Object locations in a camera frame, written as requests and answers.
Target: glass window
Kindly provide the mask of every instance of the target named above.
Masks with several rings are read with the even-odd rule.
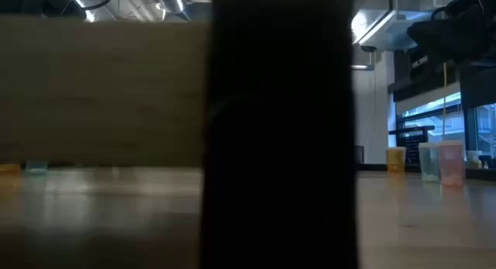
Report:
[[[409,117],[409,116],[429,112],[432,110],[442,109],[443,103],[444,103],[444,98],[440,98],[434,102],[429,102],[426,105],[422,105],[422,106],[419,106],[417,108],[408,110],[407,112],[404,112],[403,117]],[[459,92],[454,93],[452,95],[448,95],[446,97],[446,107],[453,106],[453,105],[459,105],[461,103],[462,103],[461,94]]]
[[[496,104],[477,107],[477,149],[496,157]]]
[[[438,142],[443,140],[443,115],[405,122],[405,127],[415,126],[434,126],[434,130],[428,131],[429,142]],[[446,114],[444,140],[465,141],[465,123],[463,121],[463,112],[459,111]]]

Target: light fixture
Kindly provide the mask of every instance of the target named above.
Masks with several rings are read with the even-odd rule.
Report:
[[[373,65],[366,65],[366,64],[352,64],[351,69],[354,71],[373,71],[374,66]]]
[[[363,45],[366,43],[375,33],[379,31],[384,25],[386,25],[391,18],[396,15],[396,10],[389,12],[384,19],[382,19],[370,32],[366,33],[360,40],[358,40],[358,44]]]
[[[81,1],[81,0],[75,0],[80,7],[84,7],[84,3]],[[86,19],[89,21],[89,22],[94,22],[95,21],[95,16],[93,14],[91,14],[91,12],[89,11],[86,11]]]
[[[363,12],[358,12],[351,21],[351,31],[360,38],[367,32],[367,17]]]
[[[177,5],[179,5],[179,11],[182,12],[184,10],[183,0],[176,0]]]
[[[163,8],[162,3],[158,2],[155,4],[155,9],[161,10],[162,11],[162,21],[165,20],[165,15],[167,14],[167,11]]]

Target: wall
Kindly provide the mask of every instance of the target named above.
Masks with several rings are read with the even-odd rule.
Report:
[[[386,148],[395,138],[395,110],[388,85],[394,81],[392,52],[383,52],[374,71],[353,71],[356,111],[356,144],[363,146],[366,164],[385,164]]]

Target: yellow container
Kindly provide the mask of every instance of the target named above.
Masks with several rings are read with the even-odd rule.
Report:
[[[387,149],[387,171],[405,172],[406,147]]]
[[[0,176],[20,176],[21,166],[18,164],[0,164]]]

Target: clear plastic cup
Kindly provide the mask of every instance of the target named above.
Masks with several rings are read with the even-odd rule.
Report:
[[[48,172],[48,163],[46,161],[33,161],[26,162],[26,172],[28,174],[41,175]]]
[[[418,156],[420,158],[420,170],[423,181],[439,182],[441,172],[439,170],[439,147],[437,143],[419,143]]]
[[[387,170],[405,172],[406,147],[387,148]]]
[[[461,141],[439,142],[439,169],[443,185],[463,186],[465,182],[465,163]]]

